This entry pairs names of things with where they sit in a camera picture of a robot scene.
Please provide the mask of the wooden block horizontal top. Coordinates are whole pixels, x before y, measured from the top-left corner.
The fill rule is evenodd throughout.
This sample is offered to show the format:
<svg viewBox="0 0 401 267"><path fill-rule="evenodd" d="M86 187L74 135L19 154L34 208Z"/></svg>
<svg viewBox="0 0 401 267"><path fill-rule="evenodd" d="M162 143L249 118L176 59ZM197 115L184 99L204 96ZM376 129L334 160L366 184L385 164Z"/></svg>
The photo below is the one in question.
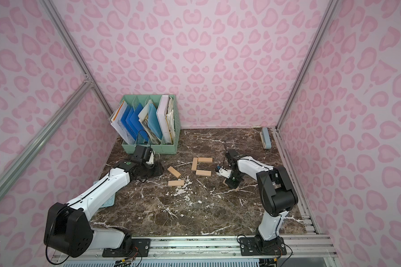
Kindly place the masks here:
<svg viewBox="0 0 401 267"><path fill-rule="evenodd" d="M204 158L204 157L198 158L198 163L212 163L212 162L213 162L212 158Z"/></svg>

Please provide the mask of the wooden block vertical top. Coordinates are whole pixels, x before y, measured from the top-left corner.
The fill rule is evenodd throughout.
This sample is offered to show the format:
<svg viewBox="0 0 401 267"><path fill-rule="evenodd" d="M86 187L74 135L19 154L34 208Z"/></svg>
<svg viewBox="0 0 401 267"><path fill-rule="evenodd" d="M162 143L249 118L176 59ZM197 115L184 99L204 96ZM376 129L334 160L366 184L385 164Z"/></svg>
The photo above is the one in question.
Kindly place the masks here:
<svg viewBox="0 0 401 267"><path fill-rule="evenodd" d="M198 158L193 158L191 171L196 172L198 165Z"/></svg>

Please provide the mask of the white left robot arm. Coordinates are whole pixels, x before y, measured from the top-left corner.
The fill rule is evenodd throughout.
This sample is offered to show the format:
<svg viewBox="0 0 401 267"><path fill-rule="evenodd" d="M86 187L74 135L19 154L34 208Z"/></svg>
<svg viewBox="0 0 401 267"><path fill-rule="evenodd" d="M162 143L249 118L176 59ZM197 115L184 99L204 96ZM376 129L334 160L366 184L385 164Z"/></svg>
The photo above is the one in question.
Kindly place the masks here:
<svg viewBox="0 0 401 267"><path fill-rule="evenodd" d="M104 257L139 255L132 237L118 229L94 229L91 218L115 193L132 181L145 182L163 174L163 166L151 147L137 145L129 160L117 162L96 184L67 203L49 208L43 243L76 258L88 250L101 249Z"/></svg>

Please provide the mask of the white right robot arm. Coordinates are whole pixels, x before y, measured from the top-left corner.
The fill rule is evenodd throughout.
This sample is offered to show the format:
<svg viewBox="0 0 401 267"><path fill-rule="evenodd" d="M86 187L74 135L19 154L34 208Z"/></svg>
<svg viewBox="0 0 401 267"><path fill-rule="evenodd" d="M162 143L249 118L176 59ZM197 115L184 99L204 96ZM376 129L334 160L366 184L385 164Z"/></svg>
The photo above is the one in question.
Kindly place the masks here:
<svg viewBox="0 0 401 267"><path fill-rule="evenodd" d="M269 166L251 156L240 155L234 149L227 150L225 158L229 168L218 166L216 173L225 178L224 184L230 189L238 189L245 175L258 184L260 200L265 209L254 237L258 252L266 254L277 249L285 254L285 244L279 231L284 218L299 202L287 170L283 166Z"/></svg>

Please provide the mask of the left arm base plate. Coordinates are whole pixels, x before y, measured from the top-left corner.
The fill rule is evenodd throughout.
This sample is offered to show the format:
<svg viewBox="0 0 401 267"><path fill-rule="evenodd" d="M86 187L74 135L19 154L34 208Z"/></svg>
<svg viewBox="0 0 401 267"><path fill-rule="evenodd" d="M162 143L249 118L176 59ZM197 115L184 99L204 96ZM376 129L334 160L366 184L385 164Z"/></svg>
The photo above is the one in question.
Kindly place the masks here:
<svg viewBox="0 0 401 267"><path fill-rule="evenodd" d="M149 254L151 239L147 238L126 238L117 249L104 249L103 258L132 258L147 257Z"/></svg>

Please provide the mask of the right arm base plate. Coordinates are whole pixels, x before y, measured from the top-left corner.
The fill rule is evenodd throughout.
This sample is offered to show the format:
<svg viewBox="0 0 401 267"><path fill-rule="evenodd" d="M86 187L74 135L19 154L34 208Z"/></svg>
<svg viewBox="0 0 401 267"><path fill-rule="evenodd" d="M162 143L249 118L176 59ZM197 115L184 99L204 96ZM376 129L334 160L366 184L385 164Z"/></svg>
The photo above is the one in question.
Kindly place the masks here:
<svg viewBox="0 0 401 267"><path fill-rule="evenodd" d="M241 250L242 256L275 256L281 257L287 255L286 246L283 238L277 237L276 239L265 241L259 235L254 237L246 237L239 235L237 242Z"/></svg>

